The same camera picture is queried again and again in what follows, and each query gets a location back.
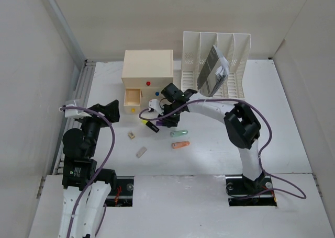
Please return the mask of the yellow highlighter marker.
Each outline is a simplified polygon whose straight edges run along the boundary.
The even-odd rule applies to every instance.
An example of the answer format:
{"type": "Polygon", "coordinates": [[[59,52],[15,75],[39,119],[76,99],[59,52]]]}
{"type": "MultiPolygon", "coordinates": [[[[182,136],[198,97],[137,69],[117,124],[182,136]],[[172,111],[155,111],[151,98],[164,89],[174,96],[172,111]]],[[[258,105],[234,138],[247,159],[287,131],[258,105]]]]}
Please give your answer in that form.
{"type": "Polygon", "coordinates": [[[150,128],[152,131],[154,131],[155,133],[158,133],[159,132],[159,128],[154,125],[151,121],[147,121],[147,120],[141,120],[141,122],[147,126],[148,128],[150,128]]]}

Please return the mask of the cream drawer cabinet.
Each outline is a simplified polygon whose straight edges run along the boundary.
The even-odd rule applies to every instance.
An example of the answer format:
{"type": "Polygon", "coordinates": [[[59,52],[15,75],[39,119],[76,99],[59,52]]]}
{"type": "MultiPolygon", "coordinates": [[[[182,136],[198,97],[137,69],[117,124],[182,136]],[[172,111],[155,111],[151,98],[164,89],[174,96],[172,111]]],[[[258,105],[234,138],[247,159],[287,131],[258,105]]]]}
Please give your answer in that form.
{"type": "Polygon", "coordinates": [[[125,113],[138,114],[150,100],[162,98],[173,71],[173,50],[126,50],[121,75],[125,113]]]}

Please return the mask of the grey setup guide booklet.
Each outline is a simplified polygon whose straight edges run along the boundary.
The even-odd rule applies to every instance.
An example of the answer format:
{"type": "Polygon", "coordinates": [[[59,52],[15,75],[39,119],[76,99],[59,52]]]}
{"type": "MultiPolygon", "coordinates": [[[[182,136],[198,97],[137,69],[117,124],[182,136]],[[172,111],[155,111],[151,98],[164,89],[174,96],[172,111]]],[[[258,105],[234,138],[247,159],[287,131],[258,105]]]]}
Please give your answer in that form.
{"type": "Polygon", "coordinates": [[[229,62],[218,47],[213,45],[197,78],[198,91],[206,97],[213,97],[228,75],[229,62]]]}

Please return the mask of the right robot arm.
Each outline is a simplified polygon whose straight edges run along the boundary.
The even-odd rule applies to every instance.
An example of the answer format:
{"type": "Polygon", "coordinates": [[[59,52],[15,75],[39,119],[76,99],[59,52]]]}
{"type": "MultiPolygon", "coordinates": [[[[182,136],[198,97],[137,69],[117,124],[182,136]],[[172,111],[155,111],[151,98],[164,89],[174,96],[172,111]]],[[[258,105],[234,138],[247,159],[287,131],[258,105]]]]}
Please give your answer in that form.
{"type": "Polygon", "coordinates": [[[259,163],[261,124],[252,109],[243,102],[224,103],[188,89],[179,90],[174,84],[166,86],[161,94],[170,102],[164,105],[161,120],[166,127],[176,127],[184,111],[198,113],[223,123],[230,142],[236,146],[242,162],[242,186],[248,195],[256,193],[265,175],[259,163]]]}

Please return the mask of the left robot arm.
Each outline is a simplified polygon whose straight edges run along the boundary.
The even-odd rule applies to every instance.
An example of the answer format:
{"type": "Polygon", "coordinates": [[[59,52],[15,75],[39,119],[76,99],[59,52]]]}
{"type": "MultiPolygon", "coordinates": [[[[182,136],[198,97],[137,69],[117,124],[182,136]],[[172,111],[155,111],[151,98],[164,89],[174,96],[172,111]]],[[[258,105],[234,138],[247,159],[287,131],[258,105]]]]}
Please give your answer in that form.
{"type": "Polygon", "coordinates": [[[93,159],[101,128],[113,129],[120,119],[119,101],[79,107],[70,101],[60,107],[66,118],[81,126],[65,132],[63,143],[63,209],[59,237],[96,237],[105,217],[107,196],[116,191],[113,169],[97,166],[93,159]]]}

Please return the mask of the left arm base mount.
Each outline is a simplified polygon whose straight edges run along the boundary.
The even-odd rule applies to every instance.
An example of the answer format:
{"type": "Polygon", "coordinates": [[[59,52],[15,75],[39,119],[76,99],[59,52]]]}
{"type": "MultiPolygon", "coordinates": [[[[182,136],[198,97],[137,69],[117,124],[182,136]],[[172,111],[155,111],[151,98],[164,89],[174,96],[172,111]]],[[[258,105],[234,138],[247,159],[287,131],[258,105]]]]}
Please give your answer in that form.
{"type": "Polygon", "coordinates": [[[105,200],[108,207],[132,207],[134,190],[134,177],[118,176],[116,185],[112,187],[105,200]]]}

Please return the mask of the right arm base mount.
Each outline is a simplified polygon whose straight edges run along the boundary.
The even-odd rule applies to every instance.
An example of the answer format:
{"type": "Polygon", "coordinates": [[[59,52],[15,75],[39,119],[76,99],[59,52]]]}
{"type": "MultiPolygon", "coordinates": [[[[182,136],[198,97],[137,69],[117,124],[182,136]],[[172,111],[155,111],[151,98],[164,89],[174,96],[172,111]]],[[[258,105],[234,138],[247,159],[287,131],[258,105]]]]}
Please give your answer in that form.
{"type": "Polygon", "coordinates": [[[230,207],[272,206],[276,207],[276,197],[272,189],[272,180],[263,174],[256,181],[243,175],[227,175],[226,194],[230,207]]]}

